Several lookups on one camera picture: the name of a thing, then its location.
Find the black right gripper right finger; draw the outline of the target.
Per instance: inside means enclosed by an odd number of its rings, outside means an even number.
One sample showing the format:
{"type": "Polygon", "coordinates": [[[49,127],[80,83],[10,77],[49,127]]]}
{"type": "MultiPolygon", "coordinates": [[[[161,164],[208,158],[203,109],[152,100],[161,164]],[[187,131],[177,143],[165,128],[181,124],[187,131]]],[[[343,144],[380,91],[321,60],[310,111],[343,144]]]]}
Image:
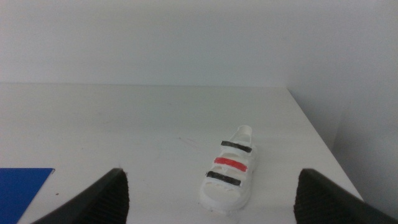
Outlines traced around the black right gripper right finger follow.
{"type": "Polygon", "coordinates": [[[298,224],[397,224],[315,169],[300,172],[294,215],[298,224]]]}

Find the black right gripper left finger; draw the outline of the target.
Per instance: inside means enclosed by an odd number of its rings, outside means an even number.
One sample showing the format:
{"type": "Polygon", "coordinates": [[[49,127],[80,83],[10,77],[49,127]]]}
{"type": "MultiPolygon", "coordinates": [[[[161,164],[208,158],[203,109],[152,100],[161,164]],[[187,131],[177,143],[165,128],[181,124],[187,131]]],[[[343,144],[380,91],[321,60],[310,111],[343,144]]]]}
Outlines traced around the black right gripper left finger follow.
{"type": "Polygon", "coordinates": [[[127,222],[129,186],[126,173],[111,169],[76,197],[35,221],[36,224],[127,222]]]}

